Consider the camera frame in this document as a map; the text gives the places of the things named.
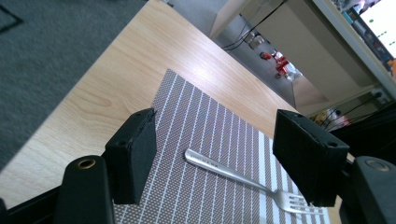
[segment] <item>wooden table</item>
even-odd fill
[[[101,155],[172,69],[269,137],[293,108],[160,0],[149,1],[0,174],[7,208],[62,182],[65,166]]]

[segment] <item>placemat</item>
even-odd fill
[[[330,223],[280,211],[258,190],[187,163],[199,151],[270,189],[298,193],[272,140],[168,70],[152,105],[158,151],[139,205],[115,205],[118,223]]]

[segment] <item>floor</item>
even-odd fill
[[[0,171],[145,3],[0,1]]]

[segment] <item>metal ring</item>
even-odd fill
[[[87,159],[87,160],[83,160],[80,161],[77,165],[77,168],[80,170],[86,170],[86,169],[90,169],[91,167],[93,167],[96,164],[96,160],[94,159]]]
[[[379,171],[387,172],[390,170],[390,168],[381,161],[368,160],[366,164]]]

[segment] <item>silver fork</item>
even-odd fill
[[[194,165],[202,167],[208,171],[214,172],[218,175],[223,175],[229,177],[233,180],[242,182],[244,184],[250,185],[253,188],[257,188],[265,191],[265,194],[275,200],[276,205],[290,213],[308,214],[308,215],[324,215],[322,209],[309,206],[306,204],[304,197],[301,195],[286,192],[284,190],[277,189],[271,191],[267,187],[261,185],[260,183],[250,179],[247,176],[237,173],[235,170],[218,163],[200,153],[187,149],[184,153],[186,160]]]

